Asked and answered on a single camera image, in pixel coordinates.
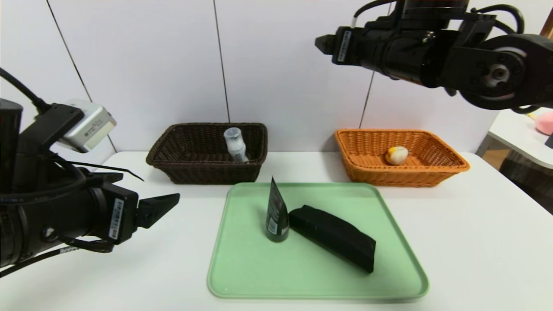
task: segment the wicker basket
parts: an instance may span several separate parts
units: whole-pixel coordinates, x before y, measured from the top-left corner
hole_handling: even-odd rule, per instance
[[[433,187],[470,166],[438,136],[412,129],[341,129],[335,134],[353,182],[382,186]],[[409,156],[394,166],[384,156],[404,146]]]
[[[249,162],[233,162],[223,133],[242,130]],[[261,123],[184,123],[170,126],[146,162],[175,184],[232,185],[254,182],[267,157],[267,128]]]

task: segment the white table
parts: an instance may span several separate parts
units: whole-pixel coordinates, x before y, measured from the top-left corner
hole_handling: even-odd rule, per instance
[[[535,115],[552,111],[540,108]],[[525,158],[545,168],[553,168],[553,149],[545,145],[548,136],[535,129],[535,121],[526,115],[520,115],[511,110],[499,113],[489,129],[488,135],[497,139],[509,148],[522,154]],[[479,149],[479,154],[489,146],[487,137]]]
[[[106,165],[145,178],[118,183],[141,198],[179,192],[179,205],[113,253],[71,252],[0,279],[0,310],[553,310],[553,217],[474,154],[462,154],[470,171],[435,188],[379,188],[430,280],[403,303],[214,297],[206,276],[230,187],[174,185],[146,155]],[[258,181],[271,175],[348,181],[336,153],[269,153]]]

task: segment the black sponge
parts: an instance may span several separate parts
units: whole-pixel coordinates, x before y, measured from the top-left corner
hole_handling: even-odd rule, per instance
[[[289,217],[294,231],[333,250],[368,273],[374,271],[377,242],[349,222],[308,205],[291,211]]]

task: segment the white wall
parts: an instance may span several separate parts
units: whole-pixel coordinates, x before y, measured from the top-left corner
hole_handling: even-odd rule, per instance
[[[2,68],[48,103],[88,99],[45,0],[2,0],[0,14]],[[24,106],[22,129],[25,129],[36,115],[35,108],[4,80],[0,81],[0,92],[2,98]],[[114,153],[107,138],[87,154],[59,146],[51,150],[68,160],[89,163],[102,163]]]
[[[525,17],[525,32],[535,34],[540,33],[553,6],[549,1],[471,0],[469,7],[482,8],[497,3],[518,7]],[[499,20],[515,29],[510,14],[498,12],[497,15]],[[450,27],[454,25],[459,23],[452,22]],[[503,34],[495,29],[490,38]],[[497,111],[472,106],[460,94],[449,97],[443,88],[426,89],[375,74],[362,127],[426,129],[458,151],[475,152],[497,114]]]
[[[213,2],[50,0],[118,151],[149,150],[184,122],[228,122]]]
[[[333,150],[336,129],[359,127],[372,72],[334,65],[314,43],[349,25],[367,0],[215,3],[231,121],[265,123],[273,151]]]
[[[119,122],[112,134],[119,150],[148,150],[171,124],[225,122],[228,113],[233,122],[265,123],[272,151],[332,150],[334,130],[360,123],[428,129],[475,151],[497,112],[380,74],[371,84],[371,71],[334,65],[314,47],[366,2],[215,0],[227,101],[212,1],[50,0],[92,99]],[[519,7],[533,33],[551,9],[520,0],[471,7],[496,3]],[[359,25],[387,10],[366,12]]]

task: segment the green tray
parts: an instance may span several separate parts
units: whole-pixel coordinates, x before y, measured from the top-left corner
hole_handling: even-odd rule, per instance
[[[220,298],[412,299],[429,282],[378,190],[368,184],[279,184],[288,212],[304,204],[340,217],[377,241],[374,272],[294,230],[281,243],[265,236],[270,184],[228,192],[207,285]]]

